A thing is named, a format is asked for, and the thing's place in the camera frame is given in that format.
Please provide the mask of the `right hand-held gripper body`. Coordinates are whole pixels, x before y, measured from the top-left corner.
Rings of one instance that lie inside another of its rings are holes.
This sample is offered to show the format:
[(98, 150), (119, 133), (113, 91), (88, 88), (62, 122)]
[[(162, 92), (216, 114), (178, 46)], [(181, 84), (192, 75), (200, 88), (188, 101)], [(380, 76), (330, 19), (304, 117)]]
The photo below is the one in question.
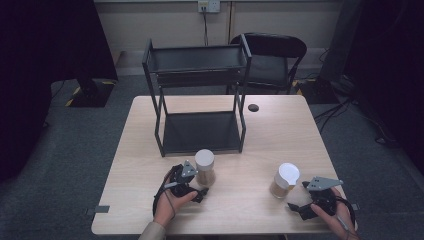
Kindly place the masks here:
[(315, 176), (307, 184), (306, 189), (311, 195), (312, 203), (333, 216), (336, 213), (336, 195), (332, 187), (342, 184), (342, 180)]

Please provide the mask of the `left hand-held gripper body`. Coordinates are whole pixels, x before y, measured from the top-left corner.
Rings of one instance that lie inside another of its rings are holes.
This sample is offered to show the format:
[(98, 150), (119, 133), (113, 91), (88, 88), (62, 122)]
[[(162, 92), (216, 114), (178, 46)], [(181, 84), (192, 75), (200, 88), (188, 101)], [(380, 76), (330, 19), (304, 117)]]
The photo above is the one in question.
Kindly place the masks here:
[(190, 182), (197, 175), (198, 171), (186, 160), (183, 164), (173, 167), (170, 175), (170, 190), (176, 197), (182, 197), (194, 191)]

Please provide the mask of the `glass jar white lid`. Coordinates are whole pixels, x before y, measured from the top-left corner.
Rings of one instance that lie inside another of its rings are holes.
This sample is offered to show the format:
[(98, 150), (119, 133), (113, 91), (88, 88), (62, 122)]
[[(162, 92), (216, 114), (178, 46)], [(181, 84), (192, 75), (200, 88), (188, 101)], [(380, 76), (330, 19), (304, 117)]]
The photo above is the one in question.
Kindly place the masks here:
[(197, 183), (204, 187), (210, 187), (215, 182), (214, 172), (215, 155), (208, 149), (199, 150), (195, 154), (196, 175)]

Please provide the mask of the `glass jar yellow label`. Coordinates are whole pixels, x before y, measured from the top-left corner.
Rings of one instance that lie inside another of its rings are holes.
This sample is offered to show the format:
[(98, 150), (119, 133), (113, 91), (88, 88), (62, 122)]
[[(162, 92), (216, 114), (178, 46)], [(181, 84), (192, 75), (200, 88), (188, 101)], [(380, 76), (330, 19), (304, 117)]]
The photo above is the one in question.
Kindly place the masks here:
[(279, 166), (270, 186), (271, 194), (279, 199), (285, 198), (296, 186), (300, 177), (299, 169), (292, 163), (283, 163)]

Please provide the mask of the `black metal two-tier rack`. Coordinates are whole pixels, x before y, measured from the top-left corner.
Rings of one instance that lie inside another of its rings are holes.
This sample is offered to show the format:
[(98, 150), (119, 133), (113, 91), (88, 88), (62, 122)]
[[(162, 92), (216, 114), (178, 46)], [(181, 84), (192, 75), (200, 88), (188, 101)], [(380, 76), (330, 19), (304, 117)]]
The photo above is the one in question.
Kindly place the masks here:
[[(154, 136), (160, 154), (183, 155), (200, 149), (240, 152), (246, 134), (245, 88), (252, 54), (245, 36), (231, 45), (156, 48), (146, 44), (142, 58), (156, 113)], [(236, 87), (230, 110), (168, 111), (165, 88)]]

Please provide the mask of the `person's left hand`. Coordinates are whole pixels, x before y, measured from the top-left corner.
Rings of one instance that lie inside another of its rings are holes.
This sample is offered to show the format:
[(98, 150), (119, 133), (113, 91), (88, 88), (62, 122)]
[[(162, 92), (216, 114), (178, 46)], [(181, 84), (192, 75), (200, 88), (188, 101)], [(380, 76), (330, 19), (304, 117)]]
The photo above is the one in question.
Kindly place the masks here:
[(196, 191), (192, 191), (182, 197), (176, 197), (169, 189), (161, 190), (155, 197), (157, 205), (153, 221), (160, 224), (162, 227), (166, 227), (175, 217), (179, 209), (186, 203), (192, 201), (197, 195), (198, 193)]

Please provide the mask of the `person's right hand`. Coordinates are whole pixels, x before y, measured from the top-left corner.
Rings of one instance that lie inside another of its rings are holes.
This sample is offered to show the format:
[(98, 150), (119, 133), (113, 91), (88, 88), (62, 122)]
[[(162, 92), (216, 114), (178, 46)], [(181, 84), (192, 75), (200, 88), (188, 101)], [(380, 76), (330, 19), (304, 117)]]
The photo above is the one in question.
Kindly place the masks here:
[(311, 208), (339, 240), (360, 240), (359, 235), (356, 233), (355, 225), (351, 221), (350, 210), (345, 203), (337, 202), (336, 213), (333, 216), (327, 214), (318, 205), (311, 204)]

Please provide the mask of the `black stand base yellow stripes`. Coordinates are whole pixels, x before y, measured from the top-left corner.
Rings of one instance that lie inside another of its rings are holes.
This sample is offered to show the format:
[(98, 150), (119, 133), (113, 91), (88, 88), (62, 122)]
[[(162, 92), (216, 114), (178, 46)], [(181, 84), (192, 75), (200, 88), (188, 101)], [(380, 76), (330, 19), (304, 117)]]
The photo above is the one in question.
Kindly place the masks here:
[(295, 81), (295, 92), (308, 104), (336, 104), (339, 102), (331, 84), (325, 80), (306, 79)]
[(78, 86), (65, 106), (102, 108), (106, 105), (115, 84), (115, 81), (92, 80), (89, 87)]

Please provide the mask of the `black folding chair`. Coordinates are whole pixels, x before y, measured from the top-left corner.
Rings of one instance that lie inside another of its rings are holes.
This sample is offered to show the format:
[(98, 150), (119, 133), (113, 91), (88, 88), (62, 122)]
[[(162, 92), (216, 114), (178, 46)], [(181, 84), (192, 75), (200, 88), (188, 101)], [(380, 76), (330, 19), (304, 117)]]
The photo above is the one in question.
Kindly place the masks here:
[(289, 94), (299, 63), (307, 52), (297, 37), (270, 33), (244, 34), (252, 54), (247, 86)]

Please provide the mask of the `black curtain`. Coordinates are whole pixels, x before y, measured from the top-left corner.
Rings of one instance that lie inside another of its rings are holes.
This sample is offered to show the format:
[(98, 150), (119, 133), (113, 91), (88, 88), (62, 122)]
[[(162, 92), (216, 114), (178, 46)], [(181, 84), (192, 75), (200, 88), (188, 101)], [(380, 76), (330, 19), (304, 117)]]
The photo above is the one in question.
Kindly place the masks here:
[(0, 183), (26, 165), (51, 84), (117, 78), (94, 0), (0, 0)]
[(424, 172), (424, 0), (364, 0), (345, 71)]

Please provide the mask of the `dark grey panel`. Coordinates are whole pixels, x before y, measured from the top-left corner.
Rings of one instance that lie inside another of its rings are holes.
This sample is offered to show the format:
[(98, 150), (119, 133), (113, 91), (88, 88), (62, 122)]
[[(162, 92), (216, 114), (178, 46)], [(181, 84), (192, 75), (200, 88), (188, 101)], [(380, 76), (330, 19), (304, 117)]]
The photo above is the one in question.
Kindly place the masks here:
[(365, 0), (343, 0), (330, 48), (319, 73), (319, 78), (337, 82), (355, 37)]

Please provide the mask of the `white wall outlet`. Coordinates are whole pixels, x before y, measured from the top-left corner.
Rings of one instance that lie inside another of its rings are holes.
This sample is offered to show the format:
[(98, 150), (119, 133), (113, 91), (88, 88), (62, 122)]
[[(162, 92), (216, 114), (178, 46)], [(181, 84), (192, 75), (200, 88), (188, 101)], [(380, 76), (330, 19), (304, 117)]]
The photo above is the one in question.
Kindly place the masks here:
[(221, 11), (220, 0), (198, 0), (199, 13), (219, 13)]

